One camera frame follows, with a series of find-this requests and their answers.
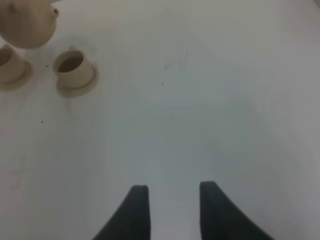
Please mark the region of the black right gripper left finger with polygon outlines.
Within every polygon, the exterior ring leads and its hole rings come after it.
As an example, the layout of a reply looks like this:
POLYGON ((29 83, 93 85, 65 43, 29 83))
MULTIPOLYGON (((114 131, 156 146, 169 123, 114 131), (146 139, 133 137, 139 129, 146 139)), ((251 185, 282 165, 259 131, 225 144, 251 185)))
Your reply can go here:
POLYGON ((151 212, 149 188, 135 185, 118 210, 96 235, 96 240, 150 240, 151 212))

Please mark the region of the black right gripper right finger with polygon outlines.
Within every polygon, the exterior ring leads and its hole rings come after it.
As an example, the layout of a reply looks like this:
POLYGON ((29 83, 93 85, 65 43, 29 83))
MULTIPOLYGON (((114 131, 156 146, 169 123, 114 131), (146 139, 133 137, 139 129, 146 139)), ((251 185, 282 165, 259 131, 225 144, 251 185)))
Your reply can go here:
POLYGON ((270 240, 214 181, 200 184, 200 232, 203 240, 270 240))

